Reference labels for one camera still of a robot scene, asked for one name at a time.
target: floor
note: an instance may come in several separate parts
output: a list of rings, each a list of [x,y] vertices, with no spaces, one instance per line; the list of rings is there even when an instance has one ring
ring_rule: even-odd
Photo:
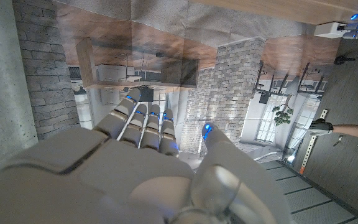
[[[288,200],[292,224],[358,224],[356,211],[345,206],[315,183],[301,178],[278,161],[260,164],[283,190]]]
[[[357,60],[334,67],[316,117],[328,109],[326,120],[332,124],[358,124],[358,40],[342,39],[337,54]],[[358,209],[358,138],[344,136],[342,143],[333,147],[338,137],[330,134],[317,139],[304,175]],[[296,171],[309,141],[306,135],[294,161]]]

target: robot finger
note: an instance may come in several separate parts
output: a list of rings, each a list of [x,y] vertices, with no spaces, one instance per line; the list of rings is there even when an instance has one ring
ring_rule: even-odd
[[[147,114],[147,107],[143,104],[136,108],[132,120],[127,125],[120,141],[137,147],[139,145],[140,137],[142,136],[143,123]]]
[[[175,138],[175,128],[173,127],[173,115],[171,109],[166,109],[163,113],[163,123],[161,128],[160,152],[167,156],[179,156],[177,140]]]
[[[138,89],[131,90],[120,104],[93,129],[107,134],[110,138],[117,139],[139,99],[140,91]]]
[[[160,107],[158,105],[153,105],[149,113],[140,148],[150,148],[158,151],[158,143],[160,140],[159,122]]]

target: blue light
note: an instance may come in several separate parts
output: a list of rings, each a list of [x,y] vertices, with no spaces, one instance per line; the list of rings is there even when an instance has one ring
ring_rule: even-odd
[[[208,138],[208,133],[210,133],[212,131],[212,127],[209,127],[209,129],[206,131],[205,135],[203,136],[203,139],[206,140],[206,138]]]

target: blue light strip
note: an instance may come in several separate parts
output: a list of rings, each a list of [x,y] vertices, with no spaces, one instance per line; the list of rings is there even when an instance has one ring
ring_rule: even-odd
[[[140,113],[140,114],[142,114],[143,116],[145,116],[145,114],[143,114],[142,112],[140,112],[140,111],[136,111],[136,113]]]
[[[205,135],[203,136],[204,140],[206,140],[206,138],[208,138],[208,133],[210,133],[212,131],[212,127],[209,124],[207,124],[205,126],[205,129],[207,129],[207,131],[206,131]]]
[[[135,99],[133,99],[131,96],[127,96],[128,99],[132,99],[133,101],[135,101],[135,103],[137,103],[137,101]]]

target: window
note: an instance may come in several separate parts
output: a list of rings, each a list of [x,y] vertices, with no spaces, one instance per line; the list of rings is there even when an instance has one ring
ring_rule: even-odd
[[[320,101],[314,98],[308,98],[306,105],[302,107],[300,115],[296,118],[294,128],[292,130],[291,138],[288,142],[287,148],[294,149],[303,139],[308,131],[311,122],[314,119]]]
[[[160,107],[160,129],[163,121],[163,113],[165,111],[165,93],[162,93],[162,91],[154,90],[154,99],[153,104],[159,105]]]
[[[279,106],[282,104],[285,104],[285,101],[287,100],[286,96],[277,96],[272,95],[268,99],[268,102],[266,104],[266,109],[264,112],[264,115],[262,117],[262,120],[259,123],[259,130],[256,136],[256,141],[262,141],[262,142],[273,142],[275,134],[275,112],[273,112],[273,107]]]

